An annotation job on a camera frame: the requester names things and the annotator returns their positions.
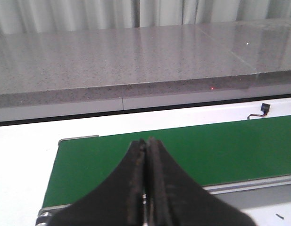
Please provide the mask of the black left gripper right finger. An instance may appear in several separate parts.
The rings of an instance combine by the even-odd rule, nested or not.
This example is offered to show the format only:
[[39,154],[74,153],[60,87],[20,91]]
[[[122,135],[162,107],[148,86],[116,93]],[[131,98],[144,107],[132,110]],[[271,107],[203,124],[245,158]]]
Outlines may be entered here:
[[150,226],[253,226],[255,222],[196,183],[160,140],[147,141]]

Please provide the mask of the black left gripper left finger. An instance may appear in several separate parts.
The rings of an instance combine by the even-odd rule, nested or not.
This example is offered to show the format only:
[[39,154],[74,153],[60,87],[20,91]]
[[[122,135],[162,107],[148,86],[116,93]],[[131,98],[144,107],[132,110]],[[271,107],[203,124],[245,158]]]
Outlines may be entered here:
[[133,141],[114,171],[83,198],[59,211],[49,226],[141,226],[145,141]]

